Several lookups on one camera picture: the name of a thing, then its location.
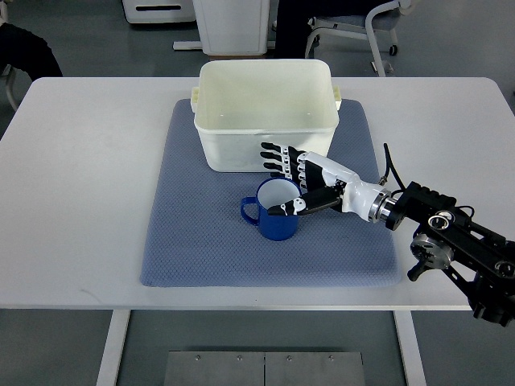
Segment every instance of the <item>bin handle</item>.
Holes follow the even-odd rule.
[[[198,87],[192,88],[191,103],[192,103],[192,111],[193,111],[193,113],[196,113],[196,106],[199,103],[199,90],[200,90],[200,88],[198,88]]]
[[[332,86],[332,92],[335,95],[336,109],[339,110],[341,106],[341,94],[339,86]]]

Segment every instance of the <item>chair wheel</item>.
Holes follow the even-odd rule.
[[[389,55],[395,56],[399,52],[399,47],[397,44],[394,44],[392,47],[389,48]]]

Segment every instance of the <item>person's leg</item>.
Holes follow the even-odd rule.
[[[387,0],[279,0],[275,32],[276,59],[303,58],[313,16],[367,14]]]
[[[8,23],[0,26],[0,62],[19,68],[32,80],[63,75],[44,39]]]

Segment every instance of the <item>mug handle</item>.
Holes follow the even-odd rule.
[[[257,200],[256,200],[256,197],[245,197],[244,199],[241,199],[240,213],[241,213],[241,217],[243,217],[243,220],[245,220],[247,223],[249,223],[251,225],[258,226],[259,225],[259,220],[258,219],[253,219],[252,217],[250,217],[249,215],[247,215],[245,213],[245,206],[246,205],[251,205],[251,204],[256,204],[256,203],[258,203]]]

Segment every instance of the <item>blue textured mat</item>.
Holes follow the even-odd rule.
[[[390,231],[331,209],[299,221],[285,241],[240,216],[266,173],[219,173],[206,163],[189,100],[177,103],[146,237],[143,285],[384,286],[400,280]],[[379,180],[365,113],[343,101],[329,158]]]

